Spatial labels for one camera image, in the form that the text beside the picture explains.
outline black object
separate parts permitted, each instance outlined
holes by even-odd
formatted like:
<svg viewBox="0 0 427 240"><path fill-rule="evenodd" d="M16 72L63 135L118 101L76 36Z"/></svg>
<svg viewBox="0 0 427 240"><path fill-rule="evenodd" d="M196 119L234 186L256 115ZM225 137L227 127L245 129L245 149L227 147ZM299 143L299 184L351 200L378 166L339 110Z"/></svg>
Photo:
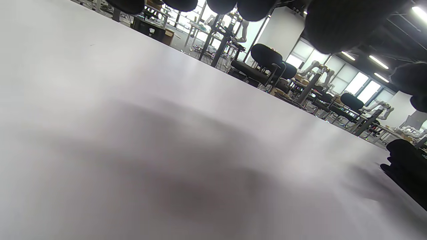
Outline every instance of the black object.
<svg viewBox="0 0 427 240"><path fill-rule="evenodd" d="M361 115L362 112L360 111L363 106L364 103L362 101L360 101L357 97L351 95L350 93L345 93L341 96L341 102L346 105L349 109L351 109L353 112L355 112L358 115ZM339 116L345 117L348 119L348 121L355 121L359 116L353 117L351 116L349 113L347 113L347 111L343 111L341 110L341 108L332 105L329 107L329 109L336 113Z"/></svg>
<svg viewBox="0 0 427 240"><path fill-rule="evenodd" d="M332 103L332 99L333 96L327 94L327 93L323 93L322 96L318 96L314 101L313 101L313 105L318 107L319 109L329 113L330 109L329 109L329 105Z"/></svg>
<svg viewBox="0 0 427 240"><path fill-rule="evenodd" d="M113 10L113 20L114 21L120 22L120 13L121 13L120 9L114 8L114 10Z"/></svg>
<svg viewBox="0 0 427 240"><path fill-rule="evenodd" d="M244 48L242 45L240 45L239 43L233 43L233 45L235 47L237 47L237 53L236 56L234 57L234 59L237 59L239 57L240 52L244 52L246 50L246 48Z"/></svg>
<svg viewBox="0 0 427 240"><path fill-rule="evenodd" d="M237 0L237 10L247 21L265 18L276 4L276 0Z"/></svg>
<svg viewBox="0 0 427 240"><path fill-rule="evenodd" d="M197 0L163 0L169 7L182 12L190 12L197 7Z"/></svg>
<svg viewBox="0 0 427 240"><path fill-rule="evenodd" d="M390 76L399 90L414 96L427 95L427 63L417 62L404 64L396 68Z"/></svg>
<svg viewBox="0 0 427 240"><path fill-rule="evenodd" d="M427 96L411 97L412 106L420 112L427 112Z"/></svg>
<svg viewBox="0 0 427 240"><path fill-rule="evenodd" d="M409 142L397 139L387 145L390 166L381 169L419 205L427 210L427 160Z"/></svg>
<svg viewBox="0 0 427 240"><path fill-rule="evenodd" d="M289 79L296 74L294 66L282 62L282 55L263 44L255 44L252 47L251 56L258 63L259 70L241 61L234 60L231 62L232 67L246 75L245 82L252 79L264 86L274 83L273 86L275 87L280 82L281 77ZM270 71L269 75L264 73L267 69Z"/></svg>
<svg viewBox="0 0 427 240"><path fill-rule="evenodd" d="M233 10L237 0L206 0L206 2L212 11L218 14L226 14Z"/></svg>
<svg viewBox="0 0 427 240"><path fill-rule="evenodd" d="M144 10L144 0L106 0L113 7L128 14L138 14Z"/></svg>
<svg viewBox="0 0 427 240"><path fill-rule="evenodd" d="M132 28L138 32L147 35L159 42L163 41L163 37L166 35L166 30L161 29L158 26L149 24L147 22L141 21L137 17L134 17L134 22L132 23Z"/></svg>
<svg viewBox="0 0 427 240"><path fill-rule="evenodd" d="M321 53L339 53L359 45L408 0L313 0L305 32Z"/></svg>

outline chair backrest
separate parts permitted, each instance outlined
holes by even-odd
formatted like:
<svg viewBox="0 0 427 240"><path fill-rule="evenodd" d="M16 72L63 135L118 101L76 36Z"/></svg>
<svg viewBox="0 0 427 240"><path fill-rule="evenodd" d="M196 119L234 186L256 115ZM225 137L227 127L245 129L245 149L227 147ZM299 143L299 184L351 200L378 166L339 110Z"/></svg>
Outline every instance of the chair backrest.
<svg viewBox="0 0 427 240"><path fill-rule="evenodd" d="M264 44L255 44L251 50L252 58L262 67L270 68L273 63L281 65L282 55Z"/></svg>
<svg viewBox="0 0 427 240"><path fill-rule="evenodd" d="M332 102L333 96L327 93L322 92L322 96L319 96L318 99L323 102Z"/></svg>
<svg viewBox="0 0 427 240"><path fill-rule="evenodd" d="M345 93L341 96L341 102L344 103L351 110L359 110L362 109L364 103L360 101L357 97L353 96L350 93Z"/></svg>
<svg viewBox="0 0 427 240"><path fill-rule="evenodd" d="M295 77L295 75L296 75L296 67L294 67L293 65L291 65L291 64L289 64L287 62L284 62L282 65L286 66L286 70L283 73L282 78L284 78L284 79L291 79L291 78Z"/></svg>

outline white wall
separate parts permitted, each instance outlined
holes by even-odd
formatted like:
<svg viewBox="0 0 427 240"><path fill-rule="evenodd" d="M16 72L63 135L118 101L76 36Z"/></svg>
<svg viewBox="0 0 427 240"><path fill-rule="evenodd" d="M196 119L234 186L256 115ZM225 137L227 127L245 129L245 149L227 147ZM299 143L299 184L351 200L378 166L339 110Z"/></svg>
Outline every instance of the white wall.
<svg viewBox="0 0 427 240"><path fill-rule="evenodd" d="M304 30L304 18L288 7L276 8L258 43L274 48L286 60ZM254 60L249 57L247 64Z"/></svg>
<svg viewBox="0 0 427 240"><path fill-rule="evenodd" d="M390 127L399 127L406 121L408 115L415 112L409 99L411 95L405 94L401 91L397 92L392 99L388 102L395 110L390 113L387 120L381 120L381 125L388 125Z"/></svg>

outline cardboard box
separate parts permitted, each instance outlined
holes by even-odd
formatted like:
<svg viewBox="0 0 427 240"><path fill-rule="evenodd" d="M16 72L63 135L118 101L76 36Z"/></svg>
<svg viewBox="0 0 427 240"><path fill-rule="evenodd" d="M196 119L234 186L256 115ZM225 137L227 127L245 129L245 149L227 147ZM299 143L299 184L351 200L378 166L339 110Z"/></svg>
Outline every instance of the cardboard box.
<svg viewBox="0 0 427 240"><path fill-rule="evenodd" d="M172 40L173 40L174 35L175 35L175 33L172 30L166 29L162 43L170 46L172 44Z"/></svg>

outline chair seat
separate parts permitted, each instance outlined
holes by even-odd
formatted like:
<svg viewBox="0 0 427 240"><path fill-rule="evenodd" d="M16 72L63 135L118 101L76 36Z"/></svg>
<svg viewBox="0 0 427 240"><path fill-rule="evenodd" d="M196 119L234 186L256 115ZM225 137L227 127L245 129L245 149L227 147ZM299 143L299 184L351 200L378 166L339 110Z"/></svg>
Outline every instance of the chair seat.
<svg viewBox="0 0 427 240"><path fill-rule="evenodd" d="M240 72L244 73L246 76L260 82L261 84L265 85L268 82L268 76L260 73L258 70L251 68L251 66L241 62L241 61L232 61L231 65L239 70Z"/></svg>
<svg viewBox="0 0 427 240"><path fill-rule="evenodd" d="M315 105L316 107L320 108L321 110L323 110L325 112L330 112L330 109L328 108L328 106L325 106L323 103L321 103L319 101L314 101L313 105Z"/></svg>
<svg viewBox="0 0 427 240"><path fill-rule="evenodd" d="M334 113L338 114L338 116L342 116L347 118L350 121L354 121L356 120L356 118L352 117L350 114L344 112L343 110L341 110L339 107L332 105L330 107L330 110L333 111Z"/></svg>

